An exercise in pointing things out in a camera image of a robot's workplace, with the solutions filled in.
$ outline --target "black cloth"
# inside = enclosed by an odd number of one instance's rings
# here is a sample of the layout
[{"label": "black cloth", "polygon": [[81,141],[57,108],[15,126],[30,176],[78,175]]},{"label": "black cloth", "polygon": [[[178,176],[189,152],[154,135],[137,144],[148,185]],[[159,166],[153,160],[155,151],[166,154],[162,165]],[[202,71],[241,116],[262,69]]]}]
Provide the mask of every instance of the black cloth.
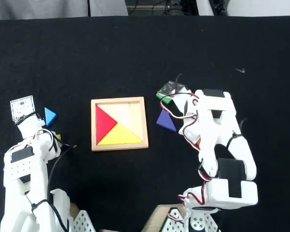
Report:
[{"label": "black cloth", "polygon": [[[195,150],[156,125],[155,94],[179,73],[192,90],[230,92],[247,118],[259,203],[227,211],[222,231],[290,231],[290,17],[0,21],[0,220],[3,156],[21,141],[9,101],[31,94],[41,115],[45,106],[58,114],[51,129],[78,144],[52,188],[96,229],[140,231],[158,204],[201,185]],[[145,98],[149,149],[91,152],[90,100],[134,96]]]}]

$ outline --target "light blue triangle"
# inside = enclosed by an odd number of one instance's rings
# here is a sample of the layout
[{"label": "light blue triangle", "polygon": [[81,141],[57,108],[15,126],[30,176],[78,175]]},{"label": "light blue triangle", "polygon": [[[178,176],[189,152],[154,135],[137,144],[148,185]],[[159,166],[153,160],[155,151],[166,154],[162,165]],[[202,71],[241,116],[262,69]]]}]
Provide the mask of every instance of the light blue triangle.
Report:
[{"label": "light blue triangle", "polygon": [[44,111],[45,111],[45,123],[46,126],[49,126],[55,120],[57,115],[53,111],[47,109],[46,107],[44,107]]},{"label": "light blue triangle", "polygon": [[171,131],[176,132],[176,128],[174,126],[174,123],[172,122],[172,119],[171,119],[169,113],[166,112],[165,110],[161,111],[159,118],[157,120],[157,124],[159,126],[166,128],[166,129],[169,129]]}]

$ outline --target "red triangle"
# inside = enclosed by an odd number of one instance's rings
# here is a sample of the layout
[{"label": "red triangle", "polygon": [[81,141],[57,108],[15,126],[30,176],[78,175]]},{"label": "red triangle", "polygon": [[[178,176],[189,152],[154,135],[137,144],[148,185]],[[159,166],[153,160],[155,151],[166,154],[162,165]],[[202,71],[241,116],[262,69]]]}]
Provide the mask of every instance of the red triangle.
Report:
[{"label": "red triangle", "polygon": [[96,105],[96,144],[98,144],[117,122]]}]

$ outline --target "tangram puzzle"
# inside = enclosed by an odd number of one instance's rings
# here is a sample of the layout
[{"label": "tangram puzzle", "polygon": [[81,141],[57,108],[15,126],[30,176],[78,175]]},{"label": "tangram puzzle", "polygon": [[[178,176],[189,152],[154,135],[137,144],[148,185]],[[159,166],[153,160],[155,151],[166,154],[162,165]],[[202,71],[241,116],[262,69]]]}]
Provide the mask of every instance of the tangram puzzle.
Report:
[{"label": "tangram puzzle", "polygon": [[143,97],[91,100],[92,150],[147,148]]}]

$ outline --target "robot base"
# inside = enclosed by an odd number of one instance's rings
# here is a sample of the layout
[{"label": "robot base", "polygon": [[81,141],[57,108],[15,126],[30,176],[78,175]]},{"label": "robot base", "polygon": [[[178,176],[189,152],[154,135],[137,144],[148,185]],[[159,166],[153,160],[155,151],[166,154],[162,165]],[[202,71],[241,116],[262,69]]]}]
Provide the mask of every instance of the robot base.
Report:
[{"label": "robot base", "polygon": [[73,232],[96,232],[86,210],[79,211],[73,223]]},{"label": "robot base", "polygon": [[[178,208],[171,208],[169,214],[177,219],[183,219]],[[210,214],[203,210],[194,210],[189,219],[174,221],[166,217],[160,232],[221,232]]]}]

